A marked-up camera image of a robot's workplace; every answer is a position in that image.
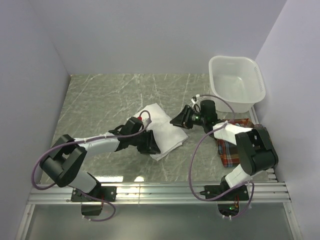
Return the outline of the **white long sleeve shirt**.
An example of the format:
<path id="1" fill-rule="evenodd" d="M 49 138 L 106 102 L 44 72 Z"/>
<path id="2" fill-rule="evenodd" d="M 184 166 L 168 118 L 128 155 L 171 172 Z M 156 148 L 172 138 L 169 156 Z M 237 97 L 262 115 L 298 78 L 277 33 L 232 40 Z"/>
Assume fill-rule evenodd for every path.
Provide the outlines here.
<path id="1" fill-rule="evenodd" d="M 167 156 L 171 151 L 183 145 L 189 137 L 179 127 L 170 124 L 172 120 L 166 112 L 157 104 L 153 103 L 137 112 L 134 117 L 139 117 L 143 111 L 148 111 L 151 116 L 151 123 L 147 130 L 152 130 L 155 142 L 160 149 L 159 154 L 150 154 L 156 161 Z"/>

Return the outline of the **plaid shirt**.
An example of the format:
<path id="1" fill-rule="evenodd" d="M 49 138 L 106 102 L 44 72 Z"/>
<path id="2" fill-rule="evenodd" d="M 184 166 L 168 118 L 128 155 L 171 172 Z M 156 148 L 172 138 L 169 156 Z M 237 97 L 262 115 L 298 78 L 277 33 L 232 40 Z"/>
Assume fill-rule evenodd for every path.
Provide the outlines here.
<path id="1" fill-rule="evenodd" d="M 237 126 L 244 128 L 253 128 L 255 125 L 249 118 L 235 119 Z M 222 165 L 225 168 L 236 167 L 240 164 L 237 147 L 225 140 L 217 139 L 218 154 Z"/>

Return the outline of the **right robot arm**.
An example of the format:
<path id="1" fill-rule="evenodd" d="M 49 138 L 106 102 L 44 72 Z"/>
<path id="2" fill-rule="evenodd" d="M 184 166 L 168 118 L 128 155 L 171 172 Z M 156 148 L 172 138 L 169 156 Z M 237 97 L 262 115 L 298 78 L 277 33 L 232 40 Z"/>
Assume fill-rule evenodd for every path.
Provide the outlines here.
<path id="1" fill-rule="evenodd" d="M 170 124 L 188 130 L 200 126 L 207 137 L 236 148 L 239 164 L 222 177 L 218 187 L 218 194 L 226 200 L 233 199 L 238 194 L 238 188 L 256 174 L 275 167 L 279 162 L 265 127 L 244 127 L 236 125 L 233 120 L 219 119 L 213 100 L 202 100 L 199 109 L 185 105 Z"/>

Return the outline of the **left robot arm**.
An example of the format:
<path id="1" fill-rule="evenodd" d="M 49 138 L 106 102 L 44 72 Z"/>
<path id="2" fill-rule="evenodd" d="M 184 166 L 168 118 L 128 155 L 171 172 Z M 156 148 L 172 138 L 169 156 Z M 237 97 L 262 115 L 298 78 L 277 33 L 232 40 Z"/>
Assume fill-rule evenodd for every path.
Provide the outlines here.
<path id="1" fill-rule="evenodd" d="M 72 138 L 65 134 L 39 161 L 40 168 L 60 188 L 69 186 L 83 192 L 89 201 L 101 195 L 100 182 L 90 173 L 81 171 L 86 158 L 113 153 L 129 146 L 145 155 L 160 154 L 153 130 L 147 130 L 141 117 L 131 117 L 123 125 L 105 134 L 90 138 Z"/>

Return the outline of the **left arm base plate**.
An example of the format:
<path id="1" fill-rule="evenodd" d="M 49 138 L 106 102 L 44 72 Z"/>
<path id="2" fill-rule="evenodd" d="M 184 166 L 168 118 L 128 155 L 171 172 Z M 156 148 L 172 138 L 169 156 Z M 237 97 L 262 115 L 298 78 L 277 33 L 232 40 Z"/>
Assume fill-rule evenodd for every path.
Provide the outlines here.
<path id="1" fill-rule="evenodd" d="M 87 195 L 101 200 L 106 200 L 108 202 L 114 202 L 116 200 L 117 195 L 117 187 L 116 186 L 101 186 L 100 188 L 95 188 Z M 86 197 L 82 194 L 82 192 L 78 189 L 74 189 L 71 194 L 71 202 L 96 202 L 97 200 L 92 199 L 90 197 Z"/>

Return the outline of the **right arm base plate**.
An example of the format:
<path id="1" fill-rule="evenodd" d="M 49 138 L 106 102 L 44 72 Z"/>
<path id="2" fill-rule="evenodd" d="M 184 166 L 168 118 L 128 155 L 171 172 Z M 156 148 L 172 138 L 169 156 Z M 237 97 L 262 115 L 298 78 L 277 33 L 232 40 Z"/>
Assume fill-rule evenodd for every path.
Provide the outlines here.
<path id="1" fill-rule="evenodd" d="M 205 185 L 204 190 L 200 192 L 200 195 L 204 196 L 206 199 L 211 199 L 217 197 L 225 191 L 226 190 L 223 190 L 223 187 L 220 185 Z M 217 201 L 248 201 L 249 198 L 248 189 L 245 185 L 243 185 L 218 198 Z"/>

